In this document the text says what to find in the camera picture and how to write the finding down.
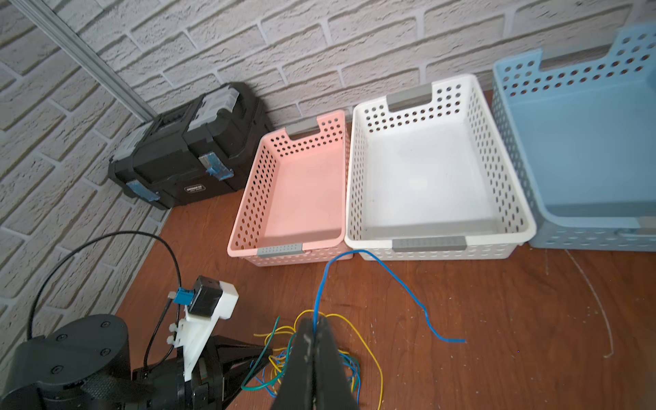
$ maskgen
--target brick wall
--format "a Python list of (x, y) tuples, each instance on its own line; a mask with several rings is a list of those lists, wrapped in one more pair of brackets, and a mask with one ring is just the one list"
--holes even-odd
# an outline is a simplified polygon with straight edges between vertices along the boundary
[[(137, 124), (42, 31), (0, 1), (0, 390), (49, 270), (103, 233), (159, 231), (165, 213), (125, 197), (106, 178), (108, 156)], [(144, 239), (99, 243), (63, 267), (42, 298), (35, 334), (88, 313), (114, 312), (150, 246)]]
[(49, 0), (162, 112), (246, 81), (276, 125), (656, 18), (656, 0)]

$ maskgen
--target white basket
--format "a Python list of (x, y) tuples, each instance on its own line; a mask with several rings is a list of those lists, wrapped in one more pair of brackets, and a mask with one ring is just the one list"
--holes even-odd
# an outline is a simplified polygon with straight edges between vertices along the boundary
[(359, 104), (351, 135), (351, 248), (388, 260), (502, 259), (535, 235), (473, 75)]

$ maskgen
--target blue latch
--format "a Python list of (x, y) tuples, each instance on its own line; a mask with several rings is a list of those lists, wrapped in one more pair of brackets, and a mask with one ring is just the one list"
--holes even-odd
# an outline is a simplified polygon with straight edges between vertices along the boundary
[(131, 180), (126, 184), (135, 194), (144, 198), (146, 201), (159, 201), (159, 195), (156, 192), (152, 192), (145, 187), (141, 182), (136, 179)]
[(232, 172), (230, 168), (223, 165), (223, 162), (221, 162), (214, 152), (202, 155), (198, 159), (207, 169), (207, 173), (219, 181), (235, 176), (235, 173)]
[(175, 294), (175, 298), (173, 299), (173, 303), (189, 306), (192, 304), (193, 299), (194, 291), (188, 291), (183, 287), (179, 287), (178, 292)]

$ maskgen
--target toolbox label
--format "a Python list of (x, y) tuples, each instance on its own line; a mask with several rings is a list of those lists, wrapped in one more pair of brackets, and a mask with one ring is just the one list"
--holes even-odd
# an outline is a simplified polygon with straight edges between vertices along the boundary
[(202, 184), (190, 185), (184, 187), (184, 190), (189, 192), (190, 194), (193, 194), (195, 192), (205, 191), (205, 185)]

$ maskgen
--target yellow wire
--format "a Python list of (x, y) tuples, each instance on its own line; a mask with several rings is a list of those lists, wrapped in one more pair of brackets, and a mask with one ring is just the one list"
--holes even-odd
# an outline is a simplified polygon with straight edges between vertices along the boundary
[(374, 363), (376, 363), (376, 367), (378, 367), (378, 371), (380, 372), (380, 397), (378, 399), (378, 410), (380, 410), (380, 407), (382, 406), (382, 369), (380, 368), (380, 364), (378, 363), (378, 359), (376, 359), (376, 356), (374, 356), (371, 349), (367, 345), (367, 342), (365, 342), (365, 340), (360, 335), (360, 332), (358, 332), (356, 327), (353, 326), (353, 323), (351, 323), (348, 319), (346, 319), (344, 316), (342, 316), (340, 314), (336, 314), (336, 313), (326, 315), (325, 317), (326, 318), (333, 318), (333, 317), (334, 318), (340, 318), (340, 319), (344, 320), (346, 323), (348, 323), (351, 326), (351, 328), (353, 329), (353, 331), (356, 332), (356, 335), (358, 335), (358, 337), (360, 338), (360, 341), (362, 342), (362, 344), (364, 344), (365, 347), (367, 348), (367, 351), (369, 352), (369, 354), (373, 358)]
[[(296, 331), (296, 329), (294, 329), (291, 326), (281, 326), (281, 327), (278, 327), (276, 329), (276, 333), (278, 333), (278, 331), (280, 331), (280, 330), (285, 330), (285, 329), (286, 330), (291, 330), (292, 332)], [(253, 333), (253, 336), (255, 336), (255, 337), (266, 337), (268, 335), (271, 335), (271, 333)]]
[[(298, 314), (298, 316), (296, 317), (296, 320), (294, 320), (294, 331), (296, 331), (296, 324), (297, 324), (298, 320), (300, 319), (300, 317), (303, 316), (306, 313), (309, 313), (309, 312), (314, 312), (314, 309), (305, 309), (303, 312)], [(319, 314), (321, 316), (325, 317), (325, 314), (323, 314), (321, 312), (319, 312)]]
[[(254, 334), (253, 336), (255, 336), (255, 337), (264, 337), (265, 338), (264, 342), (266, 343), (267, 340), (272, 335), (273, 336), (275, 336), (275, 335), (293, 335), (294, 333), (297, 332), (296, 325), (298, 324), (298, 320), (300, 319), (300, 317), (303, 316), (304, 314), (310, 313), (310, 312), (314, 312), (314, 309), (306, 309), (303, 312), (299, 313), (298, 316), (296, 317), (296, 320), (294, 320), (294, 326), (293, 327), (292, 326), (281, 326), (281, 327), (277, 328), (273, 333), (260, 333), (260, 334)], [(379, 396), (379, 399), (378, 399), (378, 410), (380, 410), (380, 408), (382, 407), (383, 380), (382, 380), (382, 369), (380, 368), (380, 364), (378, 363), (378, 359), (376, 358), (376, 356), (374, 356), (373, 352), (371, 351), (371, 349), (367, 345), (367, 342), (365, 342), (365, 339), (360, 335), (360, 332), (358, 332), (358, 330), (353, 325), (353, 323), (351, 323), (348, 319), (346, 319), (344, 316), (342, 316), (340, 314), (336, 314), (336, 313), (326, 315), (323, 312), (319, 312), (319, 314), (321, 316), (325, 317), (325, 318), (340, 318), (341, 320), (344, 320), (346, 323), (349, 324), (349, 326), (353, 329), (353, 331), (356, 332), (356, 335), (358, 336), (358, 338), (360, 339), (362, 344), (365, 345), (365, 348), (369, 352), (369, 355), (371, 355), (371, 358), (373, 358), (374, 363), (376, 363), (376, 367), (378, 367), (378, 372), (380, 373), (380, 396)], [(286, 349), (287, 348), (276, 348), (276, 349), (273, 349), (273, 351), (274, 352), (280, 352), (280, 351), (286, 350)], [(349, 354), (345, 350), (339, 350), (339, 352), (343, 353), (343, 354)], [(271, 379), (273, 379), (275, 376), (277, 376), (278, 373), (282, 372), (282, 370), (276, 365), (273, 356), (269, 356), (269, 361), (271, 362), (271, 364), (273, 366), (271, 368), (271, 372), (270, 372)], [(355, 391), (355, 383), (356, 383), (355, 378), (353, 378), (351, 380), (351, 392)]]

